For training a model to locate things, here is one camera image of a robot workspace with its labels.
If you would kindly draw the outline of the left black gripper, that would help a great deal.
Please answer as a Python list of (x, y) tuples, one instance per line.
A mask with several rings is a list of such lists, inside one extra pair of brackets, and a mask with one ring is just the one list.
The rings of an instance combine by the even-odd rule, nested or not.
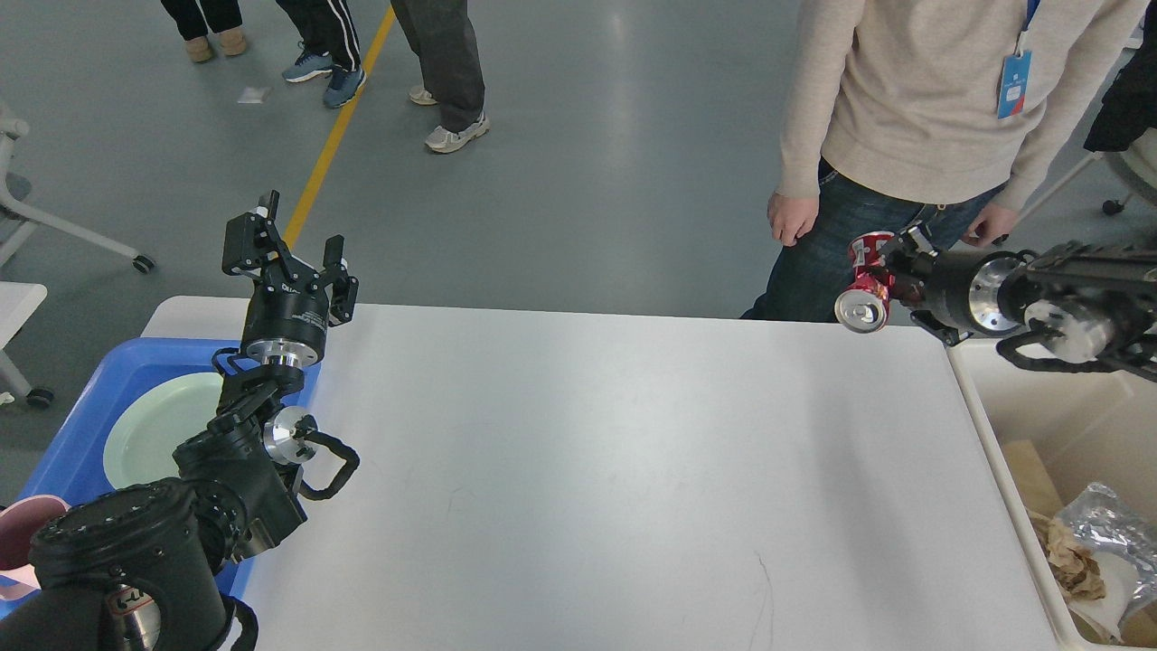
[(290, 278), (289, 247), (277, 230), (278, 198), (268, 190), (256, 209), (227, 222), (221, 271), (255, 281), (239, 354), (261, 365), (314, 367), (324, 358), (329, 326), (353, 320), (360, 281), (342, 258), (342, 235), (326, 241), (323, 271)]

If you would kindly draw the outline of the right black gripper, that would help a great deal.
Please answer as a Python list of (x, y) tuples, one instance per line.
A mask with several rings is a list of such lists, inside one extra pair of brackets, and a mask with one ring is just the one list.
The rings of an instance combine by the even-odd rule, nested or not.
[(968, 338), (1007, 338), (1024, 333), (1024, 301), (1018, 284), (1029, 261), (1005, 250), (941, 251), (930, 225), (918, 222), (880, 247), (880, 265), (893, 276), (918, 278), (914, 325), (945, 347)]

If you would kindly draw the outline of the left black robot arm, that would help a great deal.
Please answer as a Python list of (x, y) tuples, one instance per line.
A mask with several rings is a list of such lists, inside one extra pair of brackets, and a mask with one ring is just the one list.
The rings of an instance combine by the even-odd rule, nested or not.
[(287, 395), (352, 320), (359, 281), (342, 236), (323, 267), (277, 230), (277, 191), (226, 225), (221, 268), (252, 280), (239, 346), (212, 354), (215, 415), (174, 449), (175, 478), (120, 487), (54, 516), (32, 535), (40, 589), (3, 617), (5, 650), (252, 650), (255, 611), (218, 589), (227, 563), (271, 552), (305, 523), (302, 500), (330, 500), (358, 469)]

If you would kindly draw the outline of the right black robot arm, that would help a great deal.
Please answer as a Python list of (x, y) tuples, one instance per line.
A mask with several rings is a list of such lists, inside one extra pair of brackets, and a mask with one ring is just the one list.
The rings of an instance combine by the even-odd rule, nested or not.
[(913, 225), (885, 244), (877, 278), (946, 346), (994, 339), (1020, 370), (1154, 380), (1152, 249), (950, 251)]

